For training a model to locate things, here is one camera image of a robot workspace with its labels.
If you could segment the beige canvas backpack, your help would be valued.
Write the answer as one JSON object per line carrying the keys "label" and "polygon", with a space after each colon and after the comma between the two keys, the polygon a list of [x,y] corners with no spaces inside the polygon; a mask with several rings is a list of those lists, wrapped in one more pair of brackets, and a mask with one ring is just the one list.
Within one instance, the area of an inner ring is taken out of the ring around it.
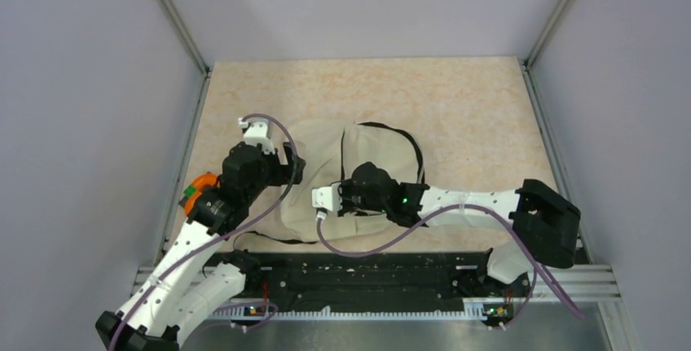
{"label": "beige canvas backpack", "polygon": [[313,189],[352,178],[367,162],[397,182],[422,182],[424,156],[415,136],[380,122],[303,120],[289,126],[298,155],[306,161],[302,182],[292,188],[280,207],[251,227],[272,239],[315,244],[316,210]]}

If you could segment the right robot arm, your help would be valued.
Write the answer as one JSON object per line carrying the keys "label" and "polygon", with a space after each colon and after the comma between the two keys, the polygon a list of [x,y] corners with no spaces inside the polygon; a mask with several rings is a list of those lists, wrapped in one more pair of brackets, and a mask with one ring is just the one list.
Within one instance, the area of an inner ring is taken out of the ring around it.
{"label": "right robot arm", "polygon": [[452,191],[397,182],[367,162],[330,191],[339,215],[382,214],[408,229],[458,226],[509,233],[510,241],[491,248],[478,273],[478,286],[489,296],[500,295],[536,265],[569,269],[575,263],[581,212],[540,180],[526,179],[507,191]]}

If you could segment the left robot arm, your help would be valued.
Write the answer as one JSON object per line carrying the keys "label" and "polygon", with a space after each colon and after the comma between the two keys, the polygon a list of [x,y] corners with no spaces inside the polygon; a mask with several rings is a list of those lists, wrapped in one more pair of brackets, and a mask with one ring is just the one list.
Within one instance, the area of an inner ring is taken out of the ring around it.
{"label": "left robot arm", "polygon": [[245,139],[222,162],[219,175],[204,173],[185,190],[187,216],[168,252],[130,299],[116,311],[103,312],[95,329],[108,350],[179,350],[213,311],[233,296],[252,296],[261,275],[232,259],[198,286],[191,285],[207,261],[230,237],[273,212],[249,218],[249,210],[268,187],[286,192],[301,181],[306,162],[293,140],[284,143],[281,163],[269,139]]}

